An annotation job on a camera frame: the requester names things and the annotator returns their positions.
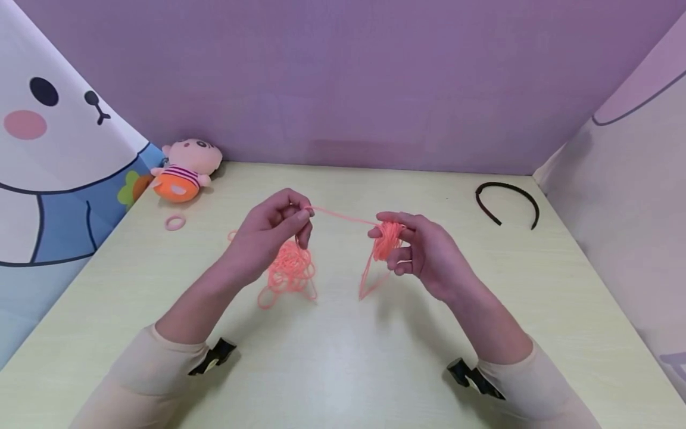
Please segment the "purple wall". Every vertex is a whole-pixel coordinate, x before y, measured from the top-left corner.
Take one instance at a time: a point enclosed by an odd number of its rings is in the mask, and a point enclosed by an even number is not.
[[[17,0],[135,128],[230,159],[531,174],[686,0]]]

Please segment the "beige sleeve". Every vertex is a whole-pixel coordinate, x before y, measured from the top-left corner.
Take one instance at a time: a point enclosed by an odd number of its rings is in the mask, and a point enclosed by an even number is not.
[[[171,343],[154,326],[144,328],[115,361],[72,421],[72,429],[163,428],[206,344]]]
[[[512,425],[525,429],[594,429],[600,425],[565,377],[534,341],[523,361],[497,365],[479,361],[477,368],[506,400],[493,398]]]

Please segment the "black headband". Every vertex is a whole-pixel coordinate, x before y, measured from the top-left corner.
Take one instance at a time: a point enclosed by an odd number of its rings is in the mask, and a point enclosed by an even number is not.
[[[476,188],[476,203],[481,207],[481,210],[484,211],[486,215],[488,215],[489,218],[493,220],[493,222],[497,223],[498,225],[502,225],[503,222],[500,222],[498,218],[496,218],[493,213],[489,212],[484,203],[481,202],[481,191],[484,190],[484,188],[487,188],[489,186],[500,186],[500,187],[505,187],[507,189],[511,189],[513,191],[519,192],[520,194],[524,195],[527,200],[529,200],[533,205],[534,205],[534,210],[536,211],[536,218],[534,219],[534,223],[531,225],[531,229],[536,228],[536,225],[539,223],[539,217],[541,216],[541,211],[539,210],[539,205],[536,204],[536,200],[534,197],[531,196],[527,191],[524,189],[518,188],[514,185],[510,185],[508,183],[500,183],[500,182],[486,182],[483,185],[480,185],[478,188]]]

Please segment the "wrist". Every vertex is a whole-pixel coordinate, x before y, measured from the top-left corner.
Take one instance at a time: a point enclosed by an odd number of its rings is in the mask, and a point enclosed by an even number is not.
[[[476,275],[462,281],[455,281],[450,290],[451,294],[443,302],[453,312],[459,311],[464,305],[474,305],[475,303],[486,305],[493,299],[496,299],[495,295],[491,293]]]
[[[245,286],[236,276],[235,271],[220,261],[212,264],[196,282],[201,288],[220,294],[237,294]]]

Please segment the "plush doll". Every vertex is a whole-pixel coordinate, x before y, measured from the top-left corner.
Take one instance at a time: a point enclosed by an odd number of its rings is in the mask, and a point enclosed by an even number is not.
[[[210,184],[210,174],[222,162],[220,150],[203,140],[177,141],[162,148],[169,159],[166,167],[150,170],[155,179],[150,186],[167,201],[185,202],[198,195],[200,187]]]

